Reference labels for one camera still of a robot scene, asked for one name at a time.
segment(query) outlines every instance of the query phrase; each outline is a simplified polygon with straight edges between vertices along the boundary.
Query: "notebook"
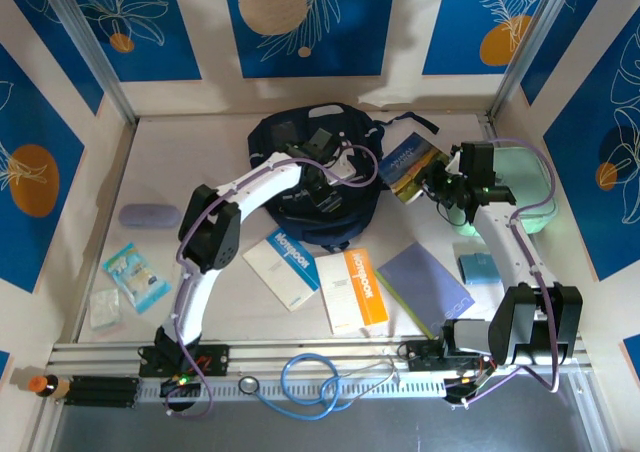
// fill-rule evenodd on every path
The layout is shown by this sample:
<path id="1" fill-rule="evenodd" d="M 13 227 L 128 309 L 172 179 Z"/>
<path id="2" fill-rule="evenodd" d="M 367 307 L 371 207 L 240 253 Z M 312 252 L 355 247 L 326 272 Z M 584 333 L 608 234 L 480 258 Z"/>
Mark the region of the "notebook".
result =
<path id="1" fill-rule="evenodd" d="M 316 265 L 334 334 L 389 320 L 366 249 L 319 257 Z"/>
<path id="2" fill-rule="evenodd" d="M 376 276 L 428 337 L 474 304 L 469 292 L 417 242 L 380 267 Z"/>
<path id="3" fill-rule="evenodd" d="M 294 311 L 320 289 L 311 254 L 282 229 L 245 252 L 244 260 L 287 310 Z"/>

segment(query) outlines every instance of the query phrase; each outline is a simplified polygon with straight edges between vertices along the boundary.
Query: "stethoscope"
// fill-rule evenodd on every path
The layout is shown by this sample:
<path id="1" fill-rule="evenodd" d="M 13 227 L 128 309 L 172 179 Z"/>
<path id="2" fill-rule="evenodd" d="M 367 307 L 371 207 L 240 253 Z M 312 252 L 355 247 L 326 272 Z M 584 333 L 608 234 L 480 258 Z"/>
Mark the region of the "stethoscope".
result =
<path id="1" fill-rule="evenodd" d="M 327 380 L 325 380 L 322 383 L 322 386 L 320 387 L 320 393 L 318 394 L 318 397 L 315 399 L 301 399 L 299 397 L 296 397 L 295 395 L 293 395 L 290 390 L 289 390 L 289 386 L 287 384 L 287 375 L 289 374 L 289 371 L 291 369 L 291 367 L 293 367 L 294 365 L 296 365 L 298 362 L 302 362 L 305 360 L 314 360 L 316 362 L 321 362 L 323 364 L 325 364 L 327 367 L 329 367 L 329 370 L 332 373 L 332 376 L 329 377 Z M 245 377 L 242 377 L 239 381 L 238 381 L 238 388 L 240 389 L 240 392 L 242 392 L 243 394 L 246 395 L 253 395 L 255 397 L 257 397 L 258 399 L 260 399 L 260 401 L 267 405 L 268 407 L 270 407 L 271 409 L 275 410 L 276 412 L 281 413 L 282 415 L 285 415 L 287 417 L 290 417 L 292 419 L 297 419 L 297 420 L 320 420 L 323 419 L 324 417 L 326 417 L 327 415 L 329 415 L 331 412 L 334 411 L 341 411 L 341 410 L 345 410 L 346 408 L 348 408 L 351 404 L 353 404 L 356 400 L 358 400 L 359 398 L 361 398 L 363 395 L 368 394 L 369 392 L 371 392 L 373 389 L 379 387 L 380 385 L 384 384 L 385 382 L 387 382 L 388 380 L 390 380 L 394 375 L 397 375 L 398 369 L 396 368 L 393 360 L 389 357 L 389 363 L 392 367 L 392 371 L 389 374 L 388 377 L 386 377 L 385 379 L 383 379 L 382 381 L 380 381 L 379 383 L 373 385 L 372 387 L 370 387 L 369 389 L 365 390 L 363 393 L 361 393 L 360 395 L 358 395 L 357 397 L 348 400 L 347 402 L 344 402 L 342 404 L 338 404 L 338 400 L 340 399 L 340 380 L 355 373 L 355 372 L 359 372 L 365 369 L 370 369 L 372 367 L 376 367 L 378 365 L 380 365 L 380 363 L 374 364 L 374 365 L 370 365 L 367 367 L 363 367 L 362 369 L 358 369 L 356 371 L 350 372 L 349 374 L 345 374 L 345 375 L 340 375 L 338 373 L 338 370 L 336 369 L 335 365 L 333 364 L 333 362 L 331 362 L 331 360 L 329 360 L 327 357 L 323 356 L 323 355 L 318 355 L 318 354 L 300 354 L 295 356 L 294 358 L 292 358 L 291 360 L 289 360 L 285 366 L 282 368 L 282 374 L 280 375 L 280 385 L 282 386 L 282 392 L 284 393 L 284 395 L 287 397 L 287 399 L 289 399 L 291 402 L 293 402 L 294 404 L 297 405 L 305 405 L 305 406 L 312 406 L 312 405 L 322 405 L 324 407 L 324 410 L 318 414 L 315 415 L 304 415 L 304 414 L 297 414 L 295 412 L 291 412 L 290 410 L 284 409 L 276 404 L 274 404 L 271 400 L 267 399 L 264 395 L 262 395 L 262 393 L 260 392 L 260 382 L 258 381 L 258 379 L 256 379 L 255 377 L 251 376 L 251 375 L 247 375 Z M 332 393 L 333 396 L 331 398 L 328 398 L 329 394 Z"/>

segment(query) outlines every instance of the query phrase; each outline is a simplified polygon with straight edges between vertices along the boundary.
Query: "backpack strap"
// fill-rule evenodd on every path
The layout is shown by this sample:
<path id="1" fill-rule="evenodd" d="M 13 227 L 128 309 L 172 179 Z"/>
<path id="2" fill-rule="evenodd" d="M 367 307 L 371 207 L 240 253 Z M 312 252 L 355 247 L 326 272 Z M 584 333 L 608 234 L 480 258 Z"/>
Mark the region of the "backpack strap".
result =
<path id="1" fill-rule="evenodd" d="M 413 112 L 405 112 L 404 114 L 399 115 L 398 117 L 394 117 L 389 122 L 378 121 L 377 123 L 380 124 L 382 127 L 386 127 L 393 124 L 396 121 L 407 120 L 407 119 L 417 122 L 422 127 L 429 130 L 429 132 L 431 132 L 433 135 L 436 135 L 440 130 L 440 127 L 438 127 L 436 124 L 425 119 L 424 117 L 420 117 L 418 114 L 414 114 Z"/>

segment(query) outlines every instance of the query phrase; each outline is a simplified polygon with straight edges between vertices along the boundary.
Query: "small bottle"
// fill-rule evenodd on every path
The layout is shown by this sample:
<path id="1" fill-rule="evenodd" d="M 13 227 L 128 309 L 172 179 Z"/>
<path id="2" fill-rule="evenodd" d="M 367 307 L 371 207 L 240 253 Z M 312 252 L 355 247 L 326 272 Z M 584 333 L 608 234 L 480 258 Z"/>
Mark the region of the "small bottle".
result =
<path id="1" fill-rule="evenodd" d="M 38 397 L 61 399 L 69 392 L 69 381 L 58 379 L 55 375 L 36 375 L 29 381 L 29 390 Z"/>

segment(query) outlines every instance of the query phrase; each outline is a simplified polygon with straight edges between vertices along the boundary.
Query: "black backpack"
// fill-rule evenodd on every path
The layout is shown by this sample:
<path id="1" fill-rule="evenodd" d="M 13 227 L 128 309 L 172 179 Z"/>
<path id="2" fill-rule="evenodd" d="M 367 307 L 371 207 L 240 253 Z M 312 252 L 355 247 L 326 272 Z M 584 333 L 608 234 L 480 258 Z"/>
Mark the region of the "black backpack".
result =
<path id="1" fill-rule="evenodd" d="M 411 112 L 396 119 L 404 118 L 418 121 L 433 133 L 438 131 L 434 124 Z M 381 160 L 384 126 L 390 123 L 374 121 L 365 112 L 340 103 L 279 112 L 263 119 L 249 135 L 251 167 L 259 166 L 286 144 L 306 142 L 320 128 L 339 136 L 343 145 L 367 147 Z M 358 150 L 346 153 L 356 170 L 355 177 L 350 180 L 363 182 L 369 178 L 374 170 L 371 158 Z M 337 252 L 346 249 L 349 240 L 369 225 L 383 188 L 381 179 L 363 188 L 335 185 L 342 203 L 336 210 L 325 213 L 302 193 L 302 187 L 297 186 L 271 199 L 266 208 L 289 236 Z"/>

